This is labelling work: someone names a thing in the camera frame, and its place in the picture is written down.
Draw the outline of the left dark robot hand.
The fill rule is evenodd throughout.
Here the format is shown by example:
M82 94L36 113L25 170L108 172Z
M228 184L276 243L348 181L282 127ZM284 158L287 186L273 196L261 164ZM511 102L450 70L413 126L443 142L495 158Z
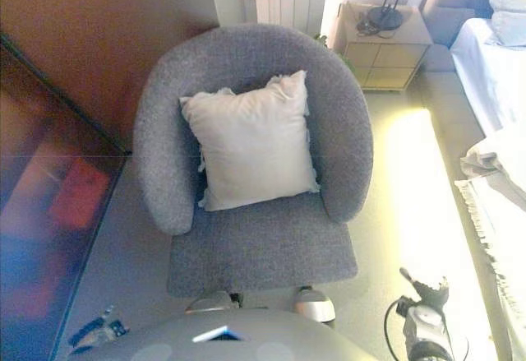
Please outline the left dark robot hand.
M110 304L101 315L74 333L67 343L73 348L73 353L81 353L115 341L128 332L129 328L117 317L115 306Z

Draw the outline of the right dark robot hand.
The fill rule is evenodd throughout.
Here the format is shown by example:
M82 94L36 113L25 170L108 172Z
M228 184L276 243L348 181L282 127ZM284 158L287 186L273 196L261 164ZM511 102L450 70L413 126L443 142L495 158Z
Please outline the right dark robot hand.
M404 267L399 268L399 273L405 278L416 290L423 303L429 307L442 309L449 299L450 287L445 276L441 277L438 287L431 287L415 280Z

